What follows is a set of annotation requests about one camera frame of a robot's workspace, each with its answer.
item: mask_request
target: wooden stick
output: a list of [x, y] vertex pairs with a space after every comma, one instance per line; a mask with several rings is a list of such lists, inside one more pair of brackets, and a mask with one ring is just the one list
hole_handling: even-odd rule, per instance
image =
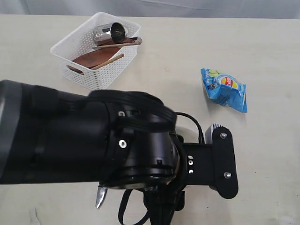
[[91, 69], [94, 69], [94, 70], [100, 69], [101, 67], [106, 66], [106, 65], [108, 65], [108, 64], [110, 64], [112, 62], [115, 62], [116, 60], [118, 60], [118, 59], [120, 59], [122, 57], [124, 57], [124, 54], [117, 55], [116, 57], [111, 58], [110, 60], [108, 60], [106, 62], [103, 62], [103, 63], [99, 64], [98, 66], [95, 66], [95, 67], [93, 67]]
[[93, 47], [93, 49], [101, 49], [101, 48], [112, 48], [112, 47], [124, 47], [124, 46], [131, 46], [131, 45], [140, 45], [141, 42], [132, 42], [132, 43], [123, 43], [123, 44], [115, 44], [115, 45], [102, 45], [102, 46], [97, 46]]

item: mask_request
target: gray backdrop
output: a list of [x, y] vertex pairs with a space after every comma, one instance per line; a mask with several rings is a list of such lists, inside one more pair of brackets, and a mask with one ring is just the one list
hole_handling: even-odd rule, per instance
[[300, 19], [300, 0], [0, 0], [0, 14]]

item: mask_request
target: chip bag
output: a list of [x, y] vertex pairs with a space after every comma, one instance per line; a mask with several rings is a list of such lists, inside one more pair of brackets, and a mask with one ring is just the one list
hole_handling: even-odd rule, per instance
[[246, 85], [234, 77], [212, 69], [201, 69], [208, 97], [215, 103], [247, 112]]

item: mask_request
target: stainless steel cup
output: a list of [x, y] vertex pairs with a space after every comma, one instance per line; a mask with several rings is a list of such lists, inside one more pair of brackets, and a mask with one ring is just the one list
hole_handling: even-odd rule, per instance
[[97, 46], [108, 44], [120, 44], [126, 39], [126, 32], [122, 24], [118, 22], [97, 26], [93, 30], [93, 40]]

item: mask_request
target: white table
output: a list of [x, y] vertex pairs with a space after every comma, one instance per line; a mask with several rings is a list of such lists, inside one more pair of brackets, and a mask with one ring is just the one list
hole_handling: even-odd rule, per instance
[[[61, 76], [52, 45], [88, 17], [0, 15], [0, 78], [77, 94], [88, 90]], [[186, 206], [173, 225], [300, 224], [300, 21], [263, 19], [129, 18], [142, 26], [136, 59], [110, 86], [142, 90], [170, 108], [219, 122], [234, 138], [240, 191], [222, 199], [208, 187], [187, 187]], [[215, 68], [247, 84], [248, 113], [206, 100], [200, 68]], [[196, 127], [178, 126], [188, 141]], [[0, 187], [0, 224], [30, 224], [36, 208], [42, 225], [117, 225], [122, 191], [109, 191], [96, 210], [97, 183]], [[142, 218], [134, 193], [126, 224]]]

